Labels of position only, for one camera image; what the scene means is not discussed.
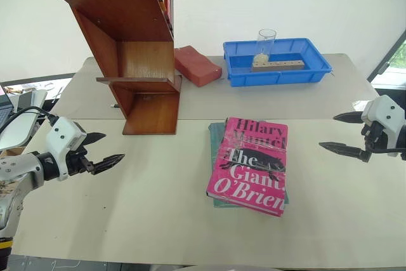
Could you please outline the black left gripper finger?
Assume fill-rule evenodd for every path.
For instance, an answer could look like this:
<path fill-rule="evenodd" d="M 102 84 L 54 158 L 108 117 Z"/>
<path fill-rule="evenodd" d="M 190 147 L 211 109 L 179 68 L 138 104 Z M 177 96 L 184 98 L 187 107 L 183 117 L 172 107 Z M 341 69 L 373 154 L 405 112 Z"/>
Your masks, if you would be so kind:
<path fill-rule="evenodd" d="M 98 175 L 108 169 L 113 168 L 117 163 L 119 163 L 125 157 L 124 154 L 115 154 L 104 158 L 102 161 L 93 164 L 93 169 L 91 170 L 92 175 Z"/>
<path fill-rule="evenodd" d="M 99 133 L 99 132 L 88 133 L 84 139 L 84 145 L 89 145 L 89 144 L 95 143 L 104 137 L 106 137 L 106 134 L 104 134 L 104 133 Z"/>

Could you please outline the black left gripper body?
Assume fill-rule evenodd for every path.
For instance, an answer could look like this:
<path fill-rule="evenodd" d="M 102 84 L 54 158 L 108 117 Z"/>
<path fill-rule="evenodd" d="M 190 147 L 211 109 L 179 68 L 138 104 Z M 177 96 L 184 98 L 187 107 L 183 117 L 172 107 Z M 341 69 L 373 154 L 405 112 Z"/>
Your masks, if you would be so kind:
<path fill-rule="evenodd" d="M 93 162 L 86 159 L 88 151 L 84 146 L 79 146 L 76 150 L 71 150 L 67 153 L 67 170 L 69 176 L 74 176 L 79 173 L 95 173 Z"/>

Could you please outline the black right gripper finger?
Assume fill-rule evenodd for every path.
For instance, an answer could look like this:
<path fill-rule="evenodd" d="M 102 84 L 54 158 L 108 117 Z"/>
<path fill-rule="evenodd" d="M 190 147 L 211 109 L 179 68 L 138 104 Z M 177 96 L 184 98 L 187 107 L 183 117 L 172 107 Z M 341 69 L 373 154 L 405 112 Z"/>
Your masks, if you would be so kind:
<path fill-rule="evenodd" d="M 370 159 L 370 152 L 343 143 L 320 142 L 319 145 L 335 154 L 353 157 L 363 162 L 368 162 Z"/>
<path fill-rule="evenodd" d="M 345 112 L 333 117 L 333 120 L 347 123 L 363 123 L 362 111 Z"/>

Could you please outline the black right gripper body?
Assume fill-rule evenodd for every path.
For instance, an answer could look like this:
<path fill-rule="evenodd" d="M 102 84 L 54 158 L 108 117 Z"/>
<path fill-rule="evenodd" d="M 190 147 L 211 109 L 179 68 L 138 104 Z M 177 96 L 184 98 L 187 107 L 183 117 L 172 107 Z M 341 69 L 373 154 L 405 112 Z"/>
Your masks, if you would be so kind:
<path fill-rule="evenodd" d="M 388 154 L 396 157 L 397 153 L 388 148 L 388 135 L 384 132 L 384 127 L 377 121 L 371 125 L 364 124 L 361 130 L 364 136 L 365 150 L 371 154 Z"/>

